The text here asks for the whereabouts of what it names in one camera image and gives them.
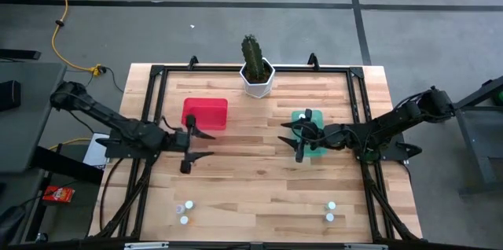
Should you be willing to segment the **grey desk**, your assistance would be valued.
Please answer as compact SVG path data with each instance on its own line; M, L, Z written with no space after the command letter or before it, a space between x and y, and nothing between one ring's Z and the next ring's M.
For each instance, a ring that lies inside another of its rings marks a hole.
M51 111L50 95L65 72L58 63L0 63L0 83L20 83L20 106L0 112L0 174L30 165Z

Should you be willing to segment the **white hexagonal plant pot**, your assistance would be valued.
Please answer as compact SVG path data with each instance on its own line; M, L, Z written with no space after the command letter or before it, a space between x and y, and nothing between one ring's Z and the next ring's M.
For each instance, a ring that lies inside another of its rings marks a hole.
M244 64L241 69L240 69L240 77L243 79L244 82L244 91L247 95L254 97L254 98L263 98L266 95L268 95L273 87L273 82L274 82L274 77L276 73L276 69L274 66L264 57L263 58L263 63L265 65L265 69L270 70L269 77L267 81L264 83L250 83L244 74L246 65Z

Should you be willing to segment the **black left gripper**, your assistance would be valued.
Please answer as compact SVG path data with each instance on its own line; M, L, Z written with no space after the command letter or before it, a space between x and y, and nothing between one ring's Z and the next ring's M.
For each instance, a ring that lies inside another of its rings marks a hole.
M169 136L169 147L170 152L184 153L180 165L180 172L182 174L189 174L191 172L193 162L198 159L213 155L213 152L191 152L189 153L189 147L191 142L191 137L215 140L215 137L204 133L199 130L196 126L196 118L194 115L187 115L186 120L186 130L184 131L180 127L174 128L174 133Z

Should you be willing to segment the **black desk leg bar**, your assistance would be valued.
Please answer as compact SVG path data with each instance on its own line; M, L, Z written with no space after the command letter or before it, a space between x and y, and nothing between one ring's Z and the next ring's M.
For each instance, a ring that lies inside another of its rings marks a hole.
M30 167L41 168L79 181L100 185L103 171L83 162L73 160L52 150L38 146L31 158Z

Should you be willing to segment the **silver metal bracket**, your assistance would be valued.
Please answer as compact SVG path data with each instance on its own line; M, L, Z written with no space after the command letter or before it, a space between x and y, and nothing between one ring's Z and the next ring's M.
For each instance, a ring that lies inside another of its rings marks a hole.
M168 250L168 241L149 241L126 243L123 250Z
M389 250L385 244L346 243L344 250Z

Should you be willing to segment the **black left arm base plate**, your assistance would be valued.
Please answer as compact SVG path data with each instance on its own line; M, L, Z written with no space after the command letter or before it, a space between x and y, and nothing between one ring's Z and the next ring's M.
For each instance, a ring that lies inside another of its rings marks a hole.
M125 159L148 159L160 151L162 137L139 137L127 138L123 136L111 136L96 140L106 148L105 156L108 158Z

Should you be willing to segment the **black floor tape strip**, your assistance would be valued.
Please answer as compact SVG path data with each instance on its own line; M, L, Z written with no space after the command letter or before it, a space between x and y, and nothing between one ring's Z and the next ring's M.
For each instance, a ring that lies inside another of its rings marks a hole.
M369 46L367 43L367 38L365 35L365 26L362 18L362 9L359 0L351 0L354 22L356 27L356 32L358 36L358 44L361 51L362 63L364 65L371 65L371 57L369 53Z
M245 8L245 9L360 9L378 11L501 12L503 6L462 5L389 5L311 2L168 2L127 0L69 0L70 6L96 7L175 7L175 8Z

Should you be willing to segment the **grey metal table frame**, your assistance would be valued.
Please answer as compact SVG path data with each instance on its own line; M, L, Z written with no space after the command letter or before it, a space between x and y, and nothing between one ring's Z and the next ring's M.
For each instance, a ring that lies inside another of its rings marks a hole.
M462 197L503 193L492 160L503 160L503 105L481 103L503 93L503 75L490 79L475 92L452 104L464 143L475 158L482 182L459 190Z

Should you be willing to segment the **black aluminium table frame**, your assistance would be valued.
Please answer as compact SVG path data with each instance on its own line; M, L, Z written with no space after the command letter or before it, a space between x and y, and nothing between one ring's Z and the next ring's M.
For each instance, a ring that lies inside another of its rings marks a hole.
M164 153L152 168L148 189L133 204L119 235L139 241L370 242L398 231L364 188L362 166L344 149L297 163L278 136L293 111L322 112L323 121L363 123L391 109L381 66L280 65L271 93L256 99L244 91L237 64L133 64L120 111L144 116L162 128L178 126L188 97L225 98L226 129L215 140L197 139L196 151L213 152L188 175L181 156ZM192 200L194 208L176 213ZM336 203L328 211L326 204ZM333 213L335 220L326 222ZM182 225L179 218L189 217Z

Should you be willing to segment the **red orange snack packet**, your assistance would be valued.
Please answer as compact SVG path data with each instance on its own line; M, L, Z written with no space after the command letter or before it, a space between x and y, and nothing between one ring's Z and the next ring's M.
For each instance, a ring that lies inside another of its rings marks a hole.
M48 186L42 199L47 202L68 204L72 201L75 190L63 186Z

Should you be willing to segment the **red plastic bin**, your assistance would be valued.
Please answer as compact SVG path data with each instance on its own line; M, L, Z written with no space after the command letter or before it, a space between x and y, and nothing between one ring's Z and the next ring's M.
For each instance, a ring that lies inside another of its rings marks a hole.
M182 124L187 116L196 118L196 126L202 131L223 131L226 129L228 101L225 98L188 97L184 100Z

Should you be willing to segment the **white box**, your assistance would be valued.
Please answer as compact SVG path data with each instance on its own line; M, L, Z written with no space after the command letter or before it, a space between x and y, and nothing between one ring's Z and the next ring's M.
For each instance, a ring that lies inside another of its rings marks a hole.
M105 156L107 148L97 142L99 139L109 139L109 135L101 133L93 134L83 158L83 163L104 169L109 159Z

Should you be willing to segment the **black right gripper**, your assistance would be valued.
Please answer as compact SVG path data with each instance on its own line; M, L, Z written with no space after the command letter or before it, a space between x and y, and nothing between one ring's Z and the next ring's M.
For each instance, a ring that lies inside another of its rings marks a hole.
M296 138L298 140L283 136L277 137L294 149L297 163L303 162L305 145L309 145L312 150L315 150L317 147L324 148L323 141L325 135L323 130L311 121L312 110L307 108L305 116L305 119L298 119L290 123L281 123L282 127L296 130Z

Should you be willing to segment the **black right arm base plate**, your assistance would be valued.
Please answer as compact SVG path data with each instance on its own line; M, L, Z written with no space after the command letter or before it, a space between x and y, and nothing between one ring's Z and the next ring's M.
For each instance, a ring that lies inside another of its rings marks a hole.
M356 151L356 159L372 164L380 160L407 162L411 157L422 153L417 145L406 143L403 134L397 134L389 142L376 147L367 147L364 152Z

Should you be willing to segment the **black bag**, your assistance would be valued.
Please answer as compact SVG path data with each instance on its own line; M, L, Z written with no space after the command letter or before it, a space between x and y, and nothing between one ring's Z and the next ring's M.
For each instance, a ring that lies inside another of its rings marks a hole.
M21 205L12 206L0 215L0 247L5 247L14 238L26 214Z

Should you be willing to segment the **teal plastic bin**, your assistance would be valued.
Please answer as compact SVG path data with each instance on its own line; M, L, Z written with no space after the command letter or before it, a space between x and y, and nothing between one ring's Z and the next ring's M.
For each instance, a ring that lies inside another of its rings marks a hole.
M297 110L293 111L291 114L291 121L296 121L299 119L299 114L303 113L305 114L305 111ZM319 110L313 110L312 111L312 116L311 116L311 121L314 122L319 128L323 127L323 115L322 112ZM305 145L304 148L304 157L305 158L318 158L318 157L323 157L327 153L326 148L322 147L317 147L315 150L312 150L309 145Z

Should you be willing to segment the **black flat bar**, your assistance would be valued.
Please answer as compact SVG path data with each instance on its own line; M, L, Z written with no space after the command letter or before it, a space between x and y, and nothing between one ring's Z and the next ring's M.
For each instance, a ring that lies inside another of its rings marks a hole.
M41 53L36 50L0 49L0 58L37 61L40 56Z

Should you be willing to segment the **black speaker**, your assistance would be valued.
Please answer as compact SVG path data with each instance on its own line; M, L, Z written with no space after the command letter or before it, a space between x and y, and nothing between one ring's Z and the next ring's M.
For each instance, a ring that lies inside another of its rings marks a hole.
M0 112L20 107L21 84L15 80L0 83Z

